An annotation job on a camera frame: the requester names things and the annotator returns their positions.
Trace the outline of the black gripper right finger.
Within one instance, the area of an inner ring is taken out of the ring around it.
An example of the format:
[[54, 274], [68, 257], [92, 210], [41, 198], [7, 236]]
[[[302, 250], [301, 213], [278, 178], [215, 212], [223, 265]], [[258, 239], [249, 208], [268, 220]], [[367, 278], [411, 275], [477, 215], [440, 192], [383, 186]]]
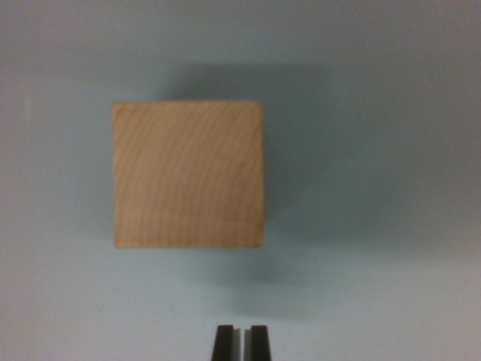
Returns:
[[244, 331], [244, 361], [271, 361], [271, 346], [266, 325], [255, 325]]

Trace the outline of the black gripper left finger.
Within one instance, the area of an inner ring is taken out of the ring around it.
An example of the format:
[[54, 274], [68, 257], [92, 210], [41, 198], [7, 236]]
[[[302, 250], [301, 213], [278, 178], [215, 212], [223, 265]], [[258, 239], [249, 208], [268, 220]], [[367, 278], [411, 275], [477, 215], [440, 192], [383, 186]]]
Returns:
[[233, 325], [219, 325], [211, 354], [211, 361], [240, 361], [241, 333]]

